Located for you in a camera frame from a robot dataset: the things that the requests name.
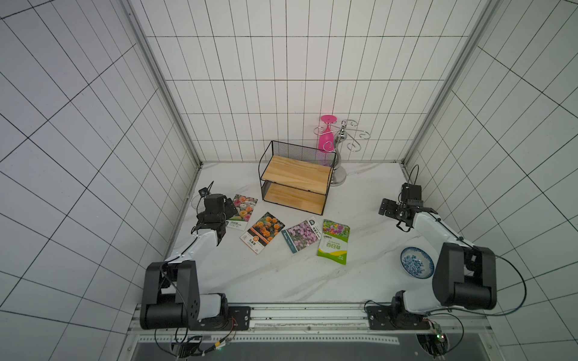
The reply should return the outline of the mixed flower seed bag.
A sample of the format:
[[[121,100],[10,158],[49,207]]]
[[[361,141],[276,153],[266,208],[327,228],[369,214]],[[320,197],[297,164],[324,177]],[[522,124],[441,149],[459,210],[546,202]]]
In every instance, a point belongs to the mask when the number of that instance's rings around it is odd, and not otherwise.
[[[257,202],[257,198],[236,194],[233,198],[233,204],[236,207],[237,214],[227,221],[227,227],[233,230],[245,230]]]

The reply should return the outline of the orange flower seed bag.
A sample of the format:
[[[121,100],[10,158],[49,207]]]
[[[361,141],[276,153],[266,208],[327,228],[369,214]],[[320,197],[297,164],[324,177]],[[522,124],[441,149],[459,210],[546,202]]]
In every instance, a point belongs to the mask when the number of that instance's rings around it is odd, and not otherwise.
[[[280,219],[266,212],[240,236],[240,240],[259,254],[284,228],[285,224]]]

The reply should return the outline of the green zinnia seed bag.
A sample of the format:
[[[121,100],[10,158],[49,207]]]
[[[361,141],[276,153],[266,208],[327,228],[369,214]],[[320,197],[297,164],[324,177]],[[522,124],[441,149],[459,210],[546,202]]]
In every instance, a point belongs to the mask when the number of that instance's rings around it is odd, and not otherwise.
[[[325,219],[317,256],[345,265],[350,233],[349,226]]]

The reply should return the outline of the black wire wooden shelf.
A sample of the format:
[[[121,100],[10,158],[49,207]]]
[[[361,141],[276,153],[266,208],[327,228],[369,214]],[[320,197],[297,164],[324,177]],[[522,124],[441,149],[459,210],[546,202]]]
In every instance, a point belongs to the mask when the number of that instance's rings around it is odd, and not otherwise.
[[[322,215],[337,154],[314,147],[271,141],[258,163],[262,200]]]

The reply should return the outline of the purple flower seed bag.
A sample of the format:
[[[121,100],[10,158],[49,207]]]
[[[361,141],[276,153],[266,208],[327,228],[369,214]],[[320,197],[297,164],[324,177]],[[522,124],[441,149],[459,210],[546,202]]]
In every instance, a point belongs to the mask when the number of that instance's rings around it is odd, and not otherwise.
[[[293,227],[281,231],[283,239],[293,254],[296,254],[322,238],[316,218],[309,218]]]

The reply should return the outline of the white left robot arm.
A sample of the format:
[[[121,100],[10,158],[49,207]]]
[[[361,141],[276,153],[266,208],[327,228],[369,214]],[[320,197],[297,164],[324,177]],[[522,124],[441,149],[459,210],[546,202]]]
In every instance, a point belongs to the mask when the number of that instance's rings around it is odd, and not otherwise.
[[[161,262],[145,272],[139,322],[143,329],[224,329],[230,324],[227,297],[202,294],[198,264],[220,245],[227,221],[236,215],[233,200],[222,194],[204,198],[190,241],[175,245]]]

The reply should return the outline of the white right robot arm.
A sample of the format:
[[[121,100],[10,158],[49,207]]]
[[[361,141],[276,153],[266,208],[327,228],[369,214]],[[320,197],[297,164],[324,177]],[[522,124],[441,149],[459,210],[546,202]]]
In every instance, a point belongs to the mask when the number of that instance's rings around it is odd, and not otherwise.
[[[497,301],[496,255],[457,234],[432,208],[419,201],[383,199],[379,214],[417,231],[437,252],[430,286],[401,290],[391,300],[395,314],[425,315],[441,308],[492,310]]]

